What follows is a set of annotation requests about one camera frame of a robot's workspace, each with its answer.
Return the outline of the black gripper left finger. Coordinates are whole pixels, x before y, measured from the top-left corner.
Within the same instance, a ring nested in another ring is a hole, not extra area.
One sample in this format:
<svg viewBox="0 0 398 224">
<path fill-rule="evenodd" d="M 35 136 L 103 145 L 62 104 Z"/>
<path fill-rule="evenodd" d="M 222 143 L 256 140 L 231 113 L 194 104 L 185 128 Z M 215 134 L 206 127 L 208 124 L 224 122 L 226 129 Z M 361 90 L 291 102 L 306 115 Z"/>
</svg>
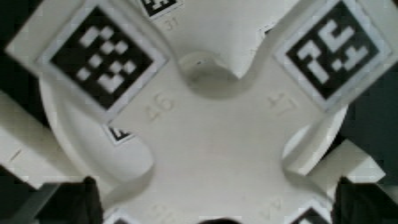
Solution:
<svg viewBox="0 0 398 224">
<path fill-rule="evenodd" d="M 96 179 L 66 182 L 41 210 L 41 224 L 103 224 Z"/>
</svg>

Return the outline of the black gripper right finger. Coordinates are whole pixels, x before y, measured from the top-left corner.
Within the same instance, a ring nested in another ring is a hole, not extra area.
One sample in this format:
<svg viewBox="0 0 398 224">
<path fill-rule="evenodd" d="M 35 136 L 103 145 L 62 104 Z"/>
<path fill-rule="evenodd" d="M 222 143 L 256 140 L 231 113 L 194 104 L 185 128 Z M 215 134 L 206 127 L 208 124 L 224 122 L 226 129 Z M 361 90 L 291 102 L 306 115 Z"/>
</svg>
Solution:
<svg viewBox="0 0 398 224">
<path fill-rule="evenodd" d="M 332 224 L 398 224 L 398 186 L 341 177 L 330 217 Z"/>
</svg>

